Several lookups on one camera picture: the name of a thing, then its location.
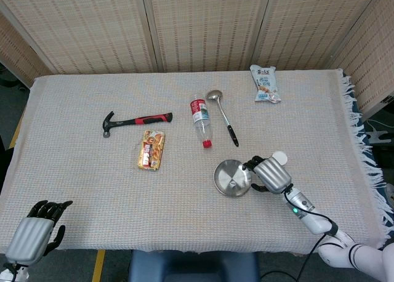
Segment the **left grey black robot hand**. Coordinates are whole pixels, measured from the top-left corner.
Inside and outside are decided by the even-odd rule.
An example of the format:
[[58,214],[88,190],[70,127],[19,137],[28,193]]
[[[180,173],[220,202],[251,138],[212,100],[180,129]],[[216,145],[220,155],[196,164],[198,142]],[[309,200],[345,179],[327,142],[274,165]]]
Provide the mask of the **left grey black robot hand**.
[[7,261],[12,264],[31,266],[57,249],[63,241],[65,226],[58,228],[57,234],[51,238],[52,232],[67,207],[72,201],[63,203],[42,200],[37,202],[23,218],[6,251]]

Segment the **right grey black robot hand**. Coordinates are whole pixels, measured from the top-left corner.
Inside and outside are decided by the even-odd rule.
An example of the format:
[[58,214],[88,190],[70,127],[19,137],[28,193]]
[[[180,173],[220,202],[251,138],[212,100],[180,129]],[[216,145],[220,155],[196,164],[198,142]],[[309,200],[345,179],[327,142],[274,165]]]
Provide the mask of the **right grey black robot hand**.
[[274,157],[253,156],[243,164],[242,169],[255,173],[261,180],[262,185],[251,184],[251,187],[259,192],[269,191],[273,194],[280,194],[291,185],[291,176]]

